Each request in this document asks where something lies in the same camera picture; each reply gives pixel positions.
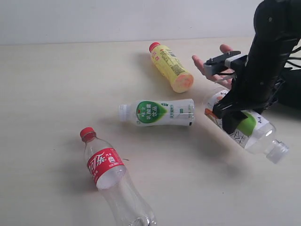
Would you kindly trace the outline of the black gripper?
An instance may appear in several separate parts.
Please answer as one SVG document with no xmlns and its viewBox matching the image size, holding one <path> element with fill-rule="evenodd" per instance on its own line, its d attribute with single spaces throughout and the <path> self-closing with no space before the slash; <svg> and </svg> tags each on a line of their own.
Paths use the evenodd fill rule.
<svg viewBox="0 0 301 226">
<path fill-rule="evenodd" d="M 226 96 L 213 106 L 213 114 L 222 119 L 222 129 L 232 134 L 247 116 L 243 110 L 262 113 L 277 100 L 277 80 L 272 83 L 255 83 L 251 86 L 234 86 Z"/>
</svg>

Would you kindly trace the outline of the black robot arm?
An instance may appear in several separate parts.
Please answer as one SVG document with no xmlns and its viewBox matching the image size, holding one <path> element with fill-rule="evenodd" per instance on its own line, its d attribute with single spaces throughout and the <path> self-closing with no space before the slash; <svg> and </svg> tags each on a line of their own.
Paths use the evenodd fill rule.
<svg viewBox="0 0 301 226">
<path fill-rule="evenodd" d="M 254 13 L 253 26 L 255 36 L 248 55 L 239 57 L 232 51 L 206 62 L 212 66 L 208 75 L 226 68 L 235 72 L 230 91 L 213 107 L 228 134 L 246 119 L 243 110 L 262 113 L 275 102 L 282 83 L 280 74 L 301 39 L 301 2 L 262 1 Z"/>
</svg>

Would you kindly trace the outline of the bare open human hand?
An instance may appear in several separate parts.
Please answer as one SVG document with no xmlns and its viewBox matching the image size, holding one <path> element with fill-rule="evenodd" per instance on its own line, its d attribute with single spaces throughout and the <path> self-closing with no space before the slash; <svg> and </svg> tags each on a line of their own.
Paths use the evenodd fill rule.
<svg viewBox="0 0 301 226">
<path fill-rule="evenodd" d="M 222 44 L 220 47 L 219 47 L 220 51 L 222 53 L 226 53 L 226 52 L 229 52 L 229 51 L 232 51 L 233 49 L 229 46 L 229 45 L 226 45 L 226 44 Z M 210 81 L 212 82 L 216 82 L 220 79 L 222 79 L 224 76 L 223 75 L 212 75 L 212 76 L 207 76 L 206 75 L 206 72 L 204 70 L 204 62 L 197 56 L 197 55 L 193 55 L 192 56 L 192 60 L 194 62 L 194 65 L 198 68 L 198 70 Z M 226 87 L 227 89 L 231 89 L 231 83 L 232 83 L 232 79 L 227 79 L 227 80 L 223 80 L 220 82 L 220 85 Z"/>
</svg>

